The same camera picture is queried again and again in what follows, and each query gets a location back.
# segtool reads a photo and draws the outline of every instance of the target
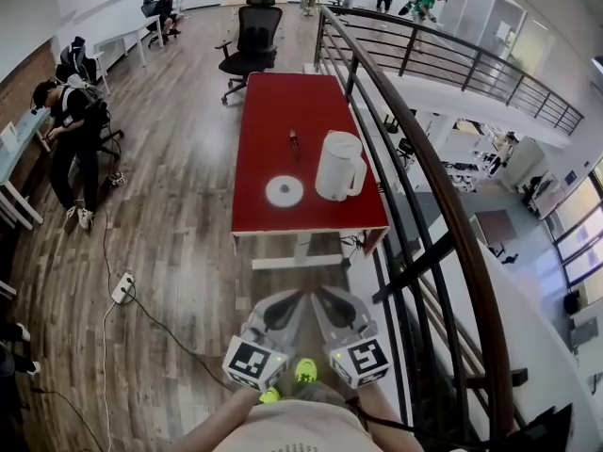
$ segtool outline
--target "green shirt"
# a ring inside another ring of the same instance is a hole
[[[433,8],[433,6],[435,5],[435,0],[418,0],[418,2],[416,2],[415,6],[413,7],[413,11],[415,11],[415,12],[422,11],[421,5],[423,7],[425,7],[427,10],[429,10],[429,9]]]

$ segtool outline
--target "white sneaker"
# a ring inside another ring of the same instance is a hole
[[[29,334],[29,331],[27,331],[27,328],[25,327],[25,325],[22,323],[17,323],[17,326],[22,330],[21,331],[21,339],[24,342],[28,342],[29,340],[31,340],[31,335]]]
[[[27,372],[27,373],[33,377],[34,375],[40,373],[41,366],[40,366],[40,362],[32,362],[32,363],[34,364],[35,370],[33,372]]]
[[[65,233],[71,234],[77,224],[77,206],[72,206],[67,210],[67,218],[65,224],[63,224],[63,230]]]
[[[86,231],[90,231],[92,229],[94,213],[92,213],[88,209],[78,209],[77,218],[79,219],[79,225]]]

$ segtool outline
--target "light blue desk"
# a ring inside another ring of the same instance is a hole
[[[48,145],[42,139],[40,128],[48,119],[50,115],[49,109],[40,109],[36,115],[32,114],[31,111],[27,110],[19,121],[15,124],[17,141],[19,147],[14,152],[9,152],[5,147],[0,147],[0,186],[3,186],[12,195],[12,197],[18,202],[29,215],[35,219],[39,224],[44,222],[44,219],[31,207],[29,202],[19,193],[19,191],[10,182],[10,174],[12,174],[17,162],[23,155],[27,144],[31,141],[34,136],[37,136],[40,143],[46,152],[50,152]],[[12,224],[14,227],[15,220],[18,220],[28,230],[33,228],[32,224],[25,219],[25,217],[17,211],[17,209],[10,203],[10,201],[0,193],[0,218],[2,218],[8,225]]]

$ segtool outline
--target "white cable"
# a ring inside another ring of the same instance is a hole
[[[106,436],[109,439],[109,449],[106,452],[111,452],[113,448],[113,440],[111,439],[111,417],[109,416],[109,404],[106,402],[106,318],[108,317],[111,310],[115,306],[116,302],[113,301],[109,309],[106,311],[105,316],[103,316],[103,397],[105,398],[105,411],[106,411]]]

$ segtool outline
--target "neon yellow sneaker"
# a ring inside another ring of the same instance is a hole
[[[318,369],[314,360],[302,358],[295,367],[295,379],[306,383],[317,381]]]
[[[260,396],[260,402],[262,403],[274,403],[281,399],[281,394],[274,387],[270,387]]]

